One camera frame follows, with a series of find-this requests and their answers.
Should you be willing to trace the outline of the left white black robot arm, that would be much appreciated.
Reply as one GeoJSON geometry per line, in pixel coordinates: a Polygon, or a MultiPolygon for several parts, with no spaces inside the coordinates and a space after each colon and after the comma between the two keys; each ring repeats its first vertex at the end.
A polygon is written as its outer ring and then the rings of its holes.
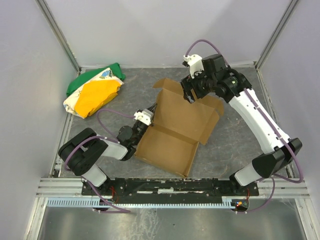
{"type": "Polygon", "coordinates": [[[82,177],[96,188],[107,185],[110,178],[97,166],[101,156],[119,161],[129,160],[137,150],[147,129],[153,125],[158,104],[137,110],[127,117],[135,120],[133,126],[122,126],[115,139],[97,134],[92,128],[85,128],[58,150],[64,167],[75,176],[82,177]]]}

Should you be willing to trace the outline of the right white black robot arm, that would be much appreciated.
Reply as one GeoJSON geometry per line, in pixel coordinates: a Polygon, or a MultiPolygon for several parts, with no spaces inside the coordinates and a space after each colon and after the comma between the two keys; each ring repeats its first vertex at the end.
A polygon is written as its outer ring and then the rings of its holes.
{"type": "Polygon", "coordinates": [[[243,118],[260,145],[262,154],[229,177],[234,188],[244,188],[255,181],[275,176],[279,170],[296,161],[303,146],[300,139],[291,138],[276,124],[249,80],[227,65],[221,54],[205,58],[197,54],[185,55],[182,64],[189,69],[189,75],[180,82],[184,99],[192,104],[214,93],[243,118]]]}

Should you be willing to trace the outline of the brown cardboard box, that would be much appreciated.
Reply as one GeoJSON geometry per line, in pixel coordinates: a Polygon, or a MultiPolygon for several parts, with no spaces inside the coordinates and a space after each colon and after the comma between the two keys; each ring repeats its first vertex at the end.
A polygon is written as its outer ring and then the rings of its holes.
{"type": "Polygon", "coordinates": [[[158,80],[153,88],[157,95],[153,126],[140,140],[135,157],[147,164],[187,178],[199,144],[208,142],[224,114],[223,102],[207,95],[189,103],[179,82],[158,80]]]}

